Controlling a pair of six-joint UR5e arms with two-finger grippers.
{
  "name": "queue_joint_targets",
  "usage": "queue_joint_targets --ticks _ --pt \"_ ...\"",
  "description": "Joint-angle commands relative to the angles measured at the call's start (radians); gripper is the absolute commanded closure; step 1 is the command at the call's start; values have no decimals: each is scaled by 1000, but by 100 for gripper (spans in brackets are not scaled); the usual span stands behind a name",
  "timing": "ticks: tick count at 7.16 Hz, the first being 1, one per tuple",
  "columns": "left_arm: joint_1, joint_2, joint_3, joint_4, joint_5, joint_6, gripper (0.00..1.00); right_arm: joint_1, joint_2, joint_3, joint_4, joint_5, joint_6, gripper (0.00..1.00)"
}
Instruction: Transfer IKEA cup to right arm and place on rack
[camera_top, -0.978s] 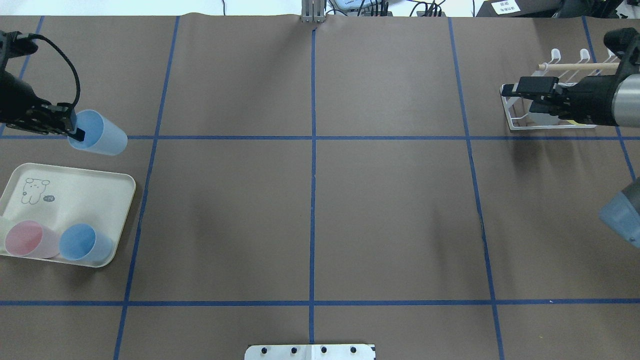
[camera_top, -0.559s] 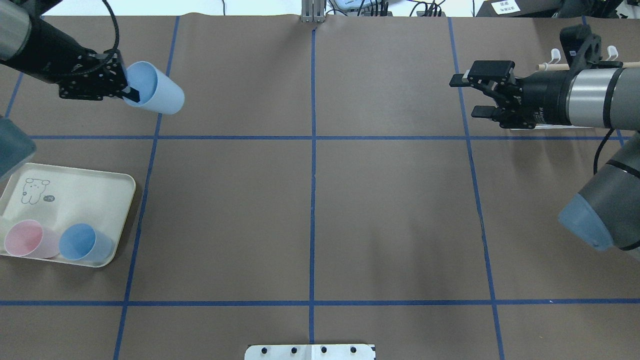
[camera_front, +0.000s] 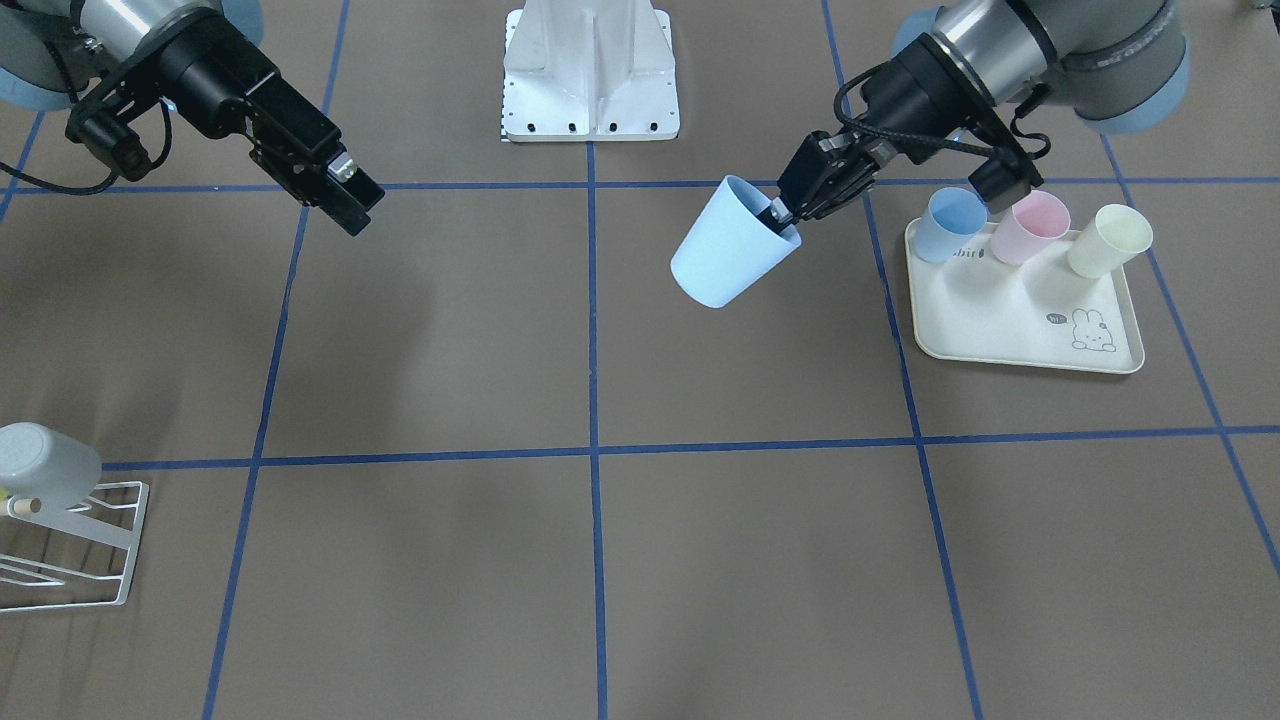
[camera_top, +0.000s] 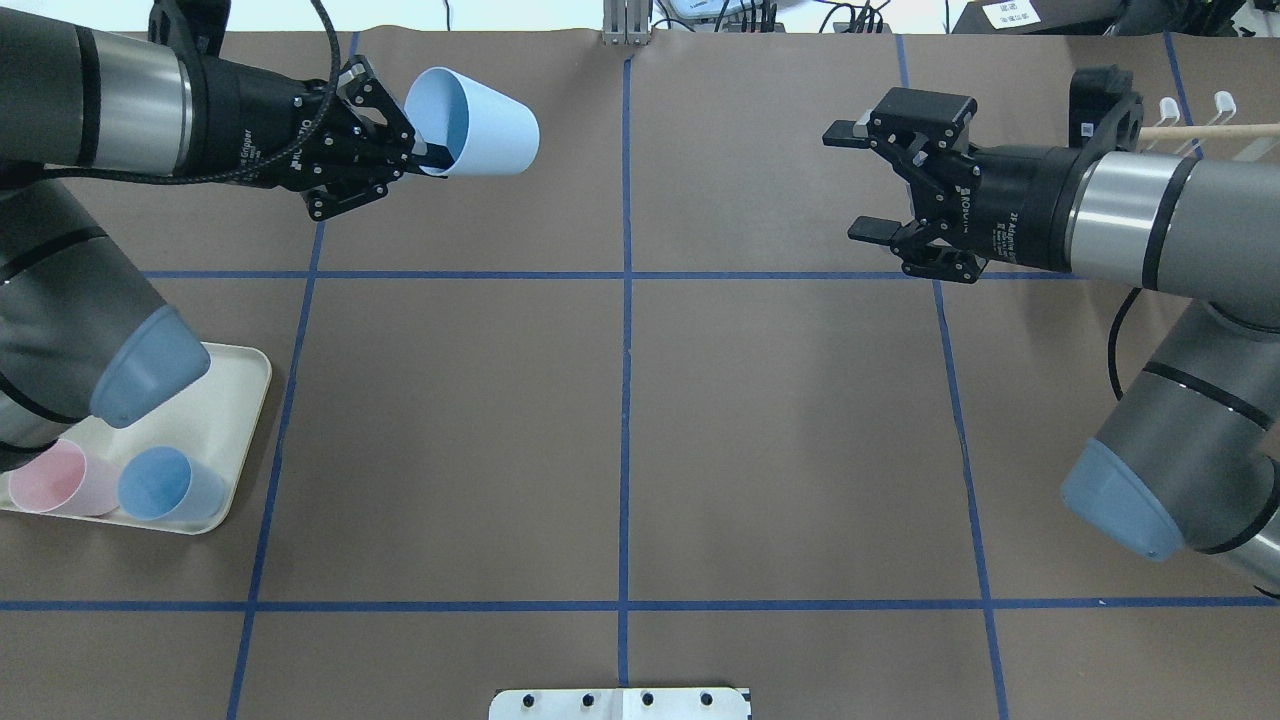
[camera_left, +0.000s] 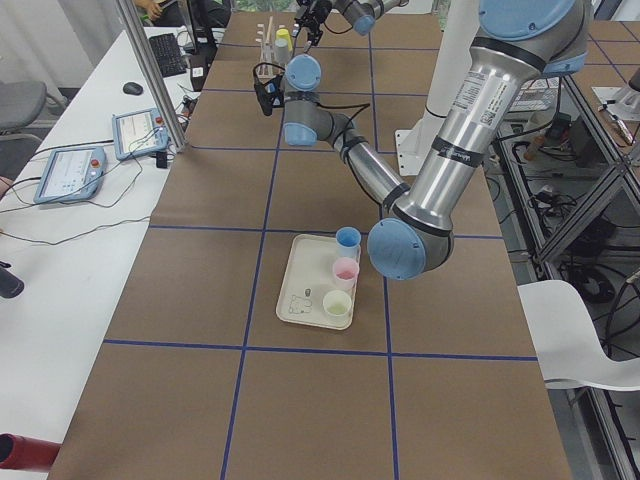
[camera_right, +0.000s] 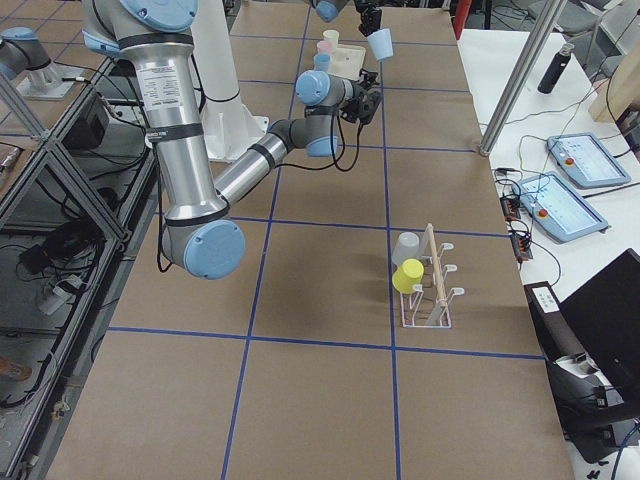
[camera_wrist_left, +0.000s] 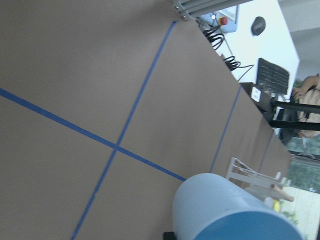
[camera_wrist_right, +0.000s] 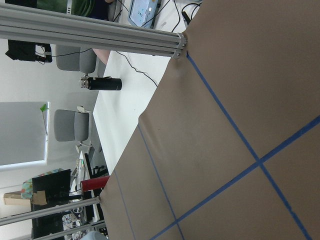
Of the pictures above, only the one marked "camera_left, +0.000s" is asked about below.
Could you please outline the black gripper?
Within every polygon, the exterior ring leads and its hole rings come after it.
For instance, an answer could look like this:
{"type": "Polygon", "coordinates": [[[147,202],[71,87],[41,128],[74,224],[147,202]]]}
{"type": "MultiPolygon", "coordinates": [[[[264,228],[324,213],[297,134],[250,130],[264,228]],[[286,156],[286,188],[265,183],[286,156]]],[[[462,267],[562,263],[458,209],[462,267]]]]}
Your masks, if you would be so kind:
{"type": "Polygon", "coordinates": [[[318,30],[325,22],[333,3],[330,0],[297,0],[298,10],[295,15],[295,25],[293,36],[298,37],[302,28],[308,28],[307,40],[303,51],[308,52],[311,48],[319,45],[323,31],[318,30]]]}
{"type": "Polygon", "coordinates": [[[271,116],[274,109],[283,107],[284,91],[281,87],[282,79],[282,74],[278,74],[265,82],[262,82],[257,76],[254,77],[254,91],[264,116],[271,116]]]}

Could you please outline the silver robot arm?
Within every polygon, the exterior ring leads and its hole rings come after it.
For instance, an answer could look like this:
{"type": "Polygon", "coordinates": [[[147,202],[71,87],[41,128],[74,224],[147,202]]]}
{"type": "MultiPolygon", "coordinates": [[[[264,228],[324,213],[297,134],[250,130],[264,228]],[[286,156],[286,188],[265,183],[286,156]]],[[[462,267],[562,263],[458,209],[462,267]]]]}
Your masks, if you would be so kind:
{"type": "Polygon", "coordinates": [[[408,5],[407,0],[304,0],[298,1],[298,10],[294,17],[294,33],[293,37],[305,32],[307,35],[306,43],[311,46],[317,46],[323,35],[324,30],[330,31],[336,35],[348,33],[354,30],[361,36],[368,35],[376,21],[384,14],[394,8],[401,8],[408,5]],[[349,27],[341,32],[331,30],[326,21],[330,13],[336,10],[349,27]]]}
{"type": "Polygon", "coordinates": [[[452,212],[521,87],[583,67],[592,17],[588,1],[479,2],[464,58],[468,72],[410,184],[371,148],[343,108],[321,104],[321,67],[311,55],[290,58],[254,90],[265,115],[283,110],[287,144],[328,143],[386,210],[368,235],[370,261],[387,278],[412,279],[452,253],[452,212]]]}

